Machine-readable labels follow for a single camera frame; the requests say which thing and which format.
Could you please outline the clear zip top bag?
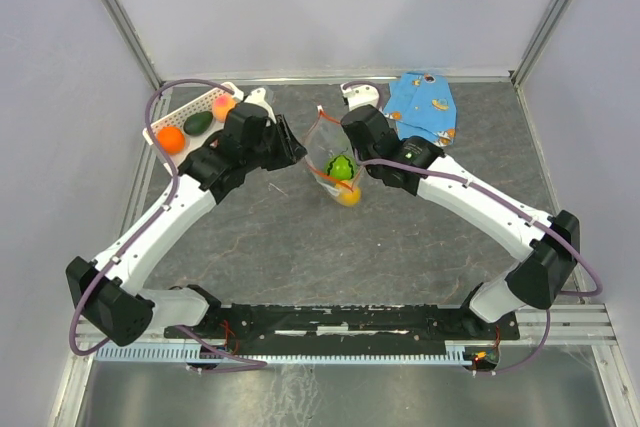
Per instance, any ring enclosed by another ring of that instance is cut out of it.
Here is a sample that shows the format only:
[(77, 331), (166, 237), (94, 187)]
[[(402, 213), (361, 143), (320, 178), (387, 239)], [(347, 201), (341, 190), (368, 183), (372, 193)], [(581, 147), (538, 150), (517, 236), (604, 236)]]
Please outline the clear zip top bag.
[[(304, 158), (307, 168), (332, 200), (337, 202), (338, 185), (360, 188), (363, 168), (356, 162), (350, 141), (340, 122), (328, 115), (322, 106), (317, 107), (316, 120), (304, 137), (303, 145), (307, 149), (307, 155)], [(340, 154), (352, 157), (357, 164), (357, 172), (351, 180), (338, 181), (326, 174), (325, 168), (328, 161)]]

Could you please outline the green watermelon toy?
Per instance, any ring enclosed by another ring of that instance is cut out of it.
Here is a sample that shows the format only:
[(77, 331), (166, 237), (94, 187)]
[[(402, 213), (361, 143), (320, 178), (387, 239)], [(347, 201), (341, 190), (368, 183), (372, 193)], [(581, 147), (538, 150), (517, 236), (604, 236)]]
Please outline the green watermelon toy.
[(329, 177), (338, 181), (351, 180), (357, 172), (357, 164), (352, 157), (340, 154), (328, 161), (325, 171)]

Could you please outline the yellow lemon toy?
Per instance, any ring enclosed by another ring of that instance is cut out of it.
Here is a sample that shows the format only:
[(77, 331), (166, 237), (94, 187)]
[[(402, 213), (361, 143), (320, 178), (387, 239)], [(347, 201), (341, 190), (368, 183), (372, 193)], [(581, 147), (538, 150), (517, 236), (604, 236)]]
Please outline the yellow lemon toy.
[(338, 195), (336, 201), (345, 207), (353, 207), (357, 205), (361, 200), (361, 189), (358, 186), (343, 186), (338, 185)]

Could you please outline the orange toy fruit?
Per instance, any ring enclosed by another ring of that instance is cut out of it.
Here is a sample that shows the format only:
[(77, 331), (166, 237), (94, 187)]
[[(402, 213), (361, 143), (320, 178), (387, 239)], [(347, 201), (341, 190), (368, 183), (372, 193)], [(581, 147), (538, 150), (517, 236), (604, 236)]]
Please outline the orange toy fruit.
[(156, 134), (157, 141), (162, 149), (169, 155), (176, 155), (183, 151), (186, 145), (185, 136), (181, 129), (175, 126), (167, 126)]

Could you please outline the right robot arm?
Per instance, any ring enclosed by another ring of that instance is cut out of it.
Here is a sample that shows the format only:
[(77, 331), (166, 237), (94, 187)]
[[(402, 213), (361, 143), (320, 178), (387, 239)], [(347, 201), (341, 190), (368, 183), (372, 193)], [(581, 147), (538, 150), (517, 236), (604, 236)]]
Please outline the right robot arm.
[(458, 315), (463, 333), (481, 338), (512, 311), (553, 305), (578, 263), (580, 223), (574, 214), (551, 215), (503, 195), (426, 139), (401, 139), (370, 105), (350, 111), (340, 124), (371, 177), (458, 215), (514, 259), (510, 270), (470, 294)]

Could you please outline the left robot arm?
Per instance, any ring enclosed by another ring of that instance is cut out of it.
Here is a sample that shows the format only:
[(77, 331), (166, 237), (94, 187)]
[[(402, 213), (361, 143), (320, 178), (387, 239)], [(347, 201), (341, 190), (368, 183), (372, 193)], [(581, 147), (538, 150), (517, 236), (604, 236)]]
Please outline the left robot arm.
[(219, 301), (202, 288), (148, 290), (159, 261), (201, 217), (246, 176), (298, 163), (307, 151), (282, 115), (242, 102), (222, 129), (173, 168), (173, 179), (152, 207), (120, 239), (91, 261), (75, 257), (65, 274), (75, 317), (124, 347), (149, 328), (188, 326), (209, 337), (221, 325)]

